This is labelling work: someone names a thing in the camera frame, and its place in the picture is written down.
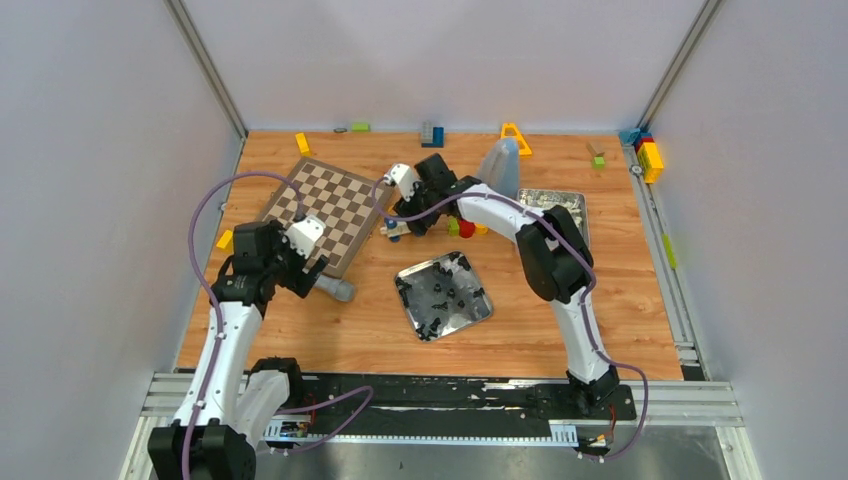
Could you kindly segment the grey cylinder tube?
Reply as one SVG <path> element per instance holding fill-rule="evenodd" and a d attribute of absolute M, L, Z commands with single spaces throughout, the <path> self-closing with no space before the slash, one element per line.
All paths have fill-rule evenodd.
<path fill-rule="evenodd" d="M 346 280 L 327 275 L 320 275 L 316 279 L 314 287 L 326 292 L 337 301 L 344 303 L 351 302 L 356 295 L 356 288 L 353 284 Z"/>

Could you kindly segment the colourful toy car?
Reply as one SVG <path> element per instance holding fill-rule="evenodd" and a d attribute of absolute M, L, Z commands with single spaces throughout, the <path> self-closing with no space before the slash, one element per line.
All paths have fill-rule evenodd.
<path fill-rule="evenodd" d="M 411 234 L 411 230 L 406 222 L 385 219 L 384 225 L 380 228 L 380 233 L 391 242 L 396 243 L 400 241 L 402 236 Z"/>

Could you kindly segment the red yellow blue block toy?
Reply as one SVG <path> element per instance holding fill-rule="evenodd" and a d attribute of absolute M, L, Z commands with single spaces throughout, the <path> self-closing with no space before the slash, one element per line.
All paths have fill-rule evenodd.
<path fill-rule="evenodd" d="M 486 235 L 489 229 L 482 224 L 449 216 L 447 220 L 447 231 L 450 236 L 471 238 L 475 235 Z"/>

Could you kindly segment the translucent blue plastic container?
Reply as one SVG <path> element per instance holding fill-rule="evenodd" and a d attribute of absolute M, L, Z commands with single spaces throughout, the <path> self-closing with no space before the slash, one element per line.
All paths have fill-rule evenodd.
<path fill-rule="evenodd" d="M 514 137 L 498 140 L 484 156 L 475 177 L 505 197 L 516 199 L 520 189 L 519 144 Z"/>

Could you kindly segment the wooden chessboard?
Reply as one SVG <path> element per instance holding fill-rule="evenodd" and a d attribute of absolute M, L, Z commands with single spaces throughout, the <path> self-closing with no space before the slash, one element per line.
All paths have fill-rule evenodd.
<path fill-rule="evenodd" d="M 373 204 L 388 207 L 392 190 L 384 184 L 320 160 L 303 157 L 288 178 L 295 187 L 282 185 L 257 216 L 259 221 L 277 219 L 289 225 L 302 195 L 304 212 L 324 225 L 324 234 L 315 245 L 315 258 L 324 256 L 324 273 L 341 278 L 353 262 L 375 225 L 382 221 Z"/>

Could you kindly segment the silver tray black pieces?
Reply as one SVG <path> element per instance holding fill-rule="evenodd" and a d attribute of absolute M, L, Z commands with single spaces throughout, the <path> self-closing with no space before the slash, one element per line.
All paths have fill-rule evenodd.
<path fill-rule="evenodd" d="M 494 313 L 480 277 L 460 251 L 400 271 L 394 285 L 410 326 L 423 343 L 467 329 Z"/>

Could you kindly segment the silver tray white pieces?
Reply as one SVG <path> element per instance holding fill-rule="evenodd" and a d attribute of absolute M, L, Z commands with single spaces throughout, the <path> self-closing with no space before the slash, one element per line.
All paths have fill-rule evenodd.
<path fill-rule="evenodd" d="M 590 233 L 588 227 L 588 209 L 586 198 L 582 193 L 564 190 L 520 188 L 517 192 L 517 200 L 529 207 L 548 210 L 554 206 L 562 206 L 567 209 L 580 230 L 585 243 L 590 246 Z"/>

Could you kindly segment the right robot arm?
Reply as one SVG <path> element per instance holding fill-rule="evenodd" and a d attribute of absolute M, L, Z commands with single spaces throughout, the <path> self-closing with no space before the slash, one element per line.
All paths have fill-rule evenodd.
<path fill-rule="evenodd" d="M 380 181 L 400 195 L 394 221 L 406 223 L 416 234 L 425 234 L 441 216 L 451 215 L 511 241 L 529 287 L 554 312 L 567 353 L 573 408 L 592 418 L 609 407 L 620 378 L 603 346 L 592 306 L 594 260 L 566 208 L 523 205 L 474 176 L 457 177 L 438 154 L 415 166 L 396 163 Z"/>

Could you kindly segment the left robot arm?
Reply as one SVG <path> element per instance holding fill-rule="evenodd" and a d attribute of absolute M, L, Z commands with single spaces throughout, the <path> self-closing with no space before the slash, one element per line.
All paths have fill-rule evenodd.
<path fill-rule="evenodd" d="M 156 427 L 147 451 L 160 479 L 252 479 L 256 450 L 274 412 L 298 411 L 306 386 L 292 358 L 256 363 L 250 347 L 277 288 L 304 298 L 328 260 L 311 257 L 325 225 L 314 215 L 235 227 L 233 252 L 208 288 L 209 328 L 192 383 L 170 424 Z"/>

